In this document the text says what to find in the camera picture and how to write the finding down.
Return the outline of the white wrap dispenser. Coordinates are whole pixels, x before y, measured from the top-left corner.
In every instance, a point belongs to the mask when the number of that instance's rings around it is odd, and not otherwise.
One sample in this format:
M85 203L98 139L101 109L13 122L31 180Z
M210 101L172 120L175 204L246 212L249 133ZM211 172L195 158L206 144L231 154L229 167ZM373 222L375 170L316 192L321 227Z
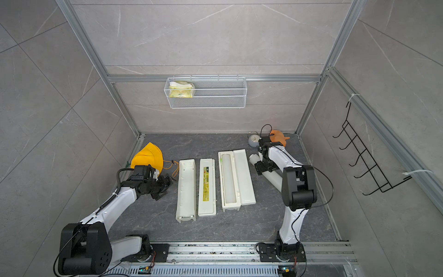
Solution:
M179 162L178 200L175 219L181 223L217 214L215 160L194 159Z
M223 212L239 211L242 206L255 205L257 202L246 150L219 152L218 161Z

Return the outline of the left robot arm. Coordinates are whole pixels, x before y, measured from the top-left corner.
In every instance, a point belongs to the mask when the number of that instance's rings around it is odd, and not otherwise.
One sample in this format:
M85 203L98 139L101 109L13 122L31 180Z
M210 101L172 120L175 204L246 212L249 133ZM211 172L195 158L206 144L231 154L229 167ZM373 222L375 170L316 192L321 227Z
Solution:
M102 277L110 265L118 266L123 262L149 262L149 268L154 267L157 252L148 235L132 234L110 241L108 232L136 200L145 195L159 200L175 180L151 165L129 168L130 176L122 180L121 173L125 171L117 171L117 187L103 204L83 220L62 229L60 250L53 264L56 277Z

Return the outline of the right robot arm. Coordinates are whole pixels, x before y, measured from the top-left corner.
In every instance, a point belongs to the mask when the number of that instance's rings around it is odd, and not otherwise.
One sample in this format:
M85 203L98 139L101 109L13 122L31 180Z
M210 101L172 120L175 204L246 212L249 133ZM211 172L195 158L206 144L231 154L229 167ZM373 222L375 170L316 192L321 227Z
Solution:
M314 168L293 158L281 142L269 136L258 141L258 154L249 157L258 175L263 175L279 192L285 208L282 226L275 240L275 253L288 260L301 251L299 240L303 220L317 201Z

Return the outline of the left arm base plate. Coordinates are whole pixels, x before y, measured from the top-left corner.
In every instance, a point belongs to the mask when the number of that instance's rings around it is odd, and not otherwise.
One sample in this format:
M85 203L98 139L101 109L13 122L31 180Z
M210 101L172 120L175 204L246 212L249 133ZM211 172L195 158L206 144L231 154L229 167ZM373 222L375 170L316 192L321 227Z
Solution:
M131 263L165 263L167 261L170 244L151 244L149 248L142 246L137 254L129 255L121 259L122 262Z

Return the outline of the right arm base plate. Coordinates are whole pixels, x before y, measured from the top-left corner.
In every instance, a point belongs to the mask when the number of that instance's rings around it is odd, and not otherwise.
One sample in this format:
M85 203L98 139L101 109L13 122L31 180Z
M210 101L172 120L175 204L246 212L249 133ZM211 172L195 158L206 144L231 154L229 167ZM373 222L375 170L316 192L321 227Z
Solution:
M306 252L300 242L291 245L258 242L255 248L259 254L260 262L306 262Z

